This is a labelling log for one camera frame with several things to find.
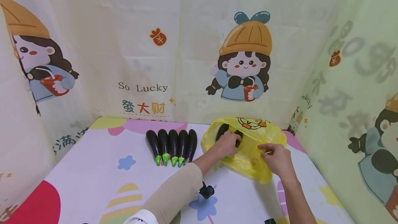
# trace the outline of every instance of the pink pattern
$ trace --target pink pattern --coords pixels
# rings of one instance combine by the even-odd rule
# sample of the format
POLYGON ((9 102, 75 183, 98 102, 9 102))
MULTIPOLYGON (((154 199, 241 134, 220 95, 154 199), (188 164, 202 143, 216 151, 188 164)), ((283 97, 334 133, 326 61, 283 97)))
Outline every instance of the pink pattern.
POLYGON ((282 182, 281 182, 281 181, 279 181, 279 182, 278 182, 278 185, 277 185, 277 190, 284 190, 284 188, 283 188, 283 185, 282 185, 282 182))
POLYGON ((188 123, 177 123, 177 122, 165 122, 165 121, 151 121, 151 120, 137 120, 128 119, 124 128, 131 132, 145 134, 148 130, 154 130, 157 132, 160 129, 165 129, 167 132, 175 129, 177 132, 180 130, 186 130, 188 123))
POLYGON ((115 127, 115 128, 109 128, 108 129, 108 132, 109 132, 109 134, 110 135, 112 135, 112 136, 117 136, 117 135, 119 135, 120 133, 122 133, 123 131, 124 131, 124 127, 123 127, 123 125, 122 126, 120 126, 120 127, 115 127))
POLYGON ((283 185, 282 185, 281 181, 278 182, 277 189, 278 189, 279 203, 280 203, 280 206, 281 206, 281 210, 282 210, 283 216, 288 216, 285 189, 283 188, 283 185))
POLYGON ((305 153, 303 147, 300 145, 299 141, 296 139, 296 137, 293 136, 293 134, 291 134, 288 131, 283 131, 283 133, 285 133, 286 138, 287 138, 287 144, 290 145, 291 147, 293 147, 294 149, 301 151, 303 153, 305 153))
POLYGON ((208 215, 207 217, 209 218, 210 223, 214 224, 214 222, 213 222, 212 218, 210 217, 210 215, 208 215))

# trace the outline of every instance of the plastic bag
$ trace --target plastic bag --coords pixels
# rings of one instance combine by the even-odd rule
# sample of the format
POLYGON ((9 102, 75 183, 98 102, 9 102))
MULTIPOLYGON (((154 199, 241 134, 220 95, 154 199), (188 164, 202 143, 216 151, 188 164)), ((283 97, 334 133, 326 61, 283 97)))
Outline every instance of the plastic bag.
POLYGON ((266 120, 229 117, 215 120, 205 132, 202 145, 207 151, 215 143, 217 132, 222 124, 229 124, 229 130, 239 130, 243 133, 243 141, 239 151, 222 163, 250 179, 258 179, 261 184, 272 180, 272 172, 262 160, 261 150, 257 148, 262 143, 276 143, 286 147, 286 135, 276 125, 266 120))

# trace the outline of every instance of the table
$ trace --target table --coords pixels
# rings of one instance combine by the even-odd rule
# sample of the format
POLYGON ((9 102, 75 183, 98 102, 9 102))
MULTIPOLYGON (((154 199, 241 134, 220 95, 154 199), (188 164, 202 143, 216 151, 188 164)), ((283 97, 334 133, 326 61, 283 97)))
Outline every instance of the table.
MULTIPOLYGON (((178 167, 155 165, 147 130, 194 129, 208 125, 149 120, 98 119, 48 174, 7 224, 116 224, 133 215, 178 167)), ((287 131, 288 148, 304 194, 319 224, 353 223, 314 164, 287 131)), ((198 144, 195 158, 203 154, 198 144)), ((173 224, 288 222, 285 193, 277 175, 261 185, 222 163, 204 178, 215 194, 189 203, 173 224)))

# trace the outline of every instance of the curtain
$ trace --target curtain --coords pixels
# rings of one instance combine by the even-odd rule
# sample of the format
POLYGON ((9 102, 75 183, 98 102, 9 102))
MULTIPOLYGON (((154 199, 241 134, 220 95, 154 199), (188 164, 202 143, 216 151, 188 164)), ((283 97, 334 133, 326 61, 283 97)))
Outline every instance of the curtain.
POLYGON ((344 2, 0 0, 0 213, 99 116, 287 128, 344 2))
POLYGON ((396 0, 346 0, 290 130, 356 223, 398 222, 396 0))

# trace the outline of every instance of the left hand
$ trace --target left hand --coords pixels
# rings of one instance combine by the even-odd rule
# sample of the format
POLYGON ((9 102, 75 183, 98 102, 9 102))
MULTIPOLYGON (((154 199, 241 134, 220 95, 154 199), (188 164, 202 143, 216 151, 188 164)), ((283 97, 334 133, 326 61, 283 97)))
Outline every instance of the left hand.
POLYGON ((210 74, 215 76, 218 70, 219 70, 219 69, 218 69, 218 65, 217 65, 217 62, 216 62, 216 63, 211 67, 211 69, 210 69, 210 74))
POLYGON ((250 92, 248 93, 248 99, 249 101, 254 99, 254 89, 250 90, 250 92))
POLYGON ((365 127, 366 127, 366 129, 369 129, 369 128, 371 128, 371 127, 374 127, 375 124, 376 124, 376 117, 374 117, 374 118, 368 117, 368 118, 365 120, 365 127))
POLYGON ((212 151, 218 160, 233 156, 238 152, 238 148, 235 147, 236 140, 242 142, 242 138, 238 134, 227 130, 209 151, 212 151))

